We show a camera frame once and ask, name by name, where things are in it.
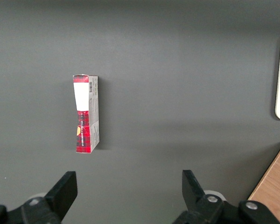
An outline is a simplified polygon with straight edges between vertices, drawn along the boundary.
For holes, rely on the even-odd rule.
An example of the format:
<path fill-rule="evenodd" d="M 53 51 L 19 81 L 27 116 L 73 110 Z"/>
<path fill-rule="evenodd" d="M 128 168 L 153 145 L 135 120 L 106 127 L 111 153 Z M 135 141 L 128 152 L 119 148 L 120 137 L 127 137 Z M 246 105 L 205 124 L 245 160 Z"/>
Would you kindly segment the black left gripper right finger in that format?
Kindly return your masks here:
<path fill-rule="evenodd" d="M 187 210 L 174 224 L 279 224 L 262 203 L 241 201 L 233 206 L 214 194 L 206 194 L 191 170 L 182 171 L 182 196 Z"/>

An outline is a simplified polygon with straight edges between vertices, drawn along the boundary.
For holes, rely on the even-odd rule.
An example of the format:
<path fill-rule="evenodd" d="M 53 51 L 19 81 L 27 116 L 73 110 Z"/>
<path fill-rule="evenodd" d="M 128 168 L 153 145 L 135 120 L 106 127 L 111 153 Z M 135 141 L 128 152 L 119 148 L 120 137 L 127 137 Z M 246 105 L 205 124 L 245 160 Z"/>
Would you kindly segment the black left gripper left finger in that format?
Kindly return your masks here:
<path fill-rule="evenodd" d="M 77 175 L 66 172 L 45 196 L 28 199 L 7 211 L 0 204 L 0 224 L 60 224 L 77 197 Z"/>

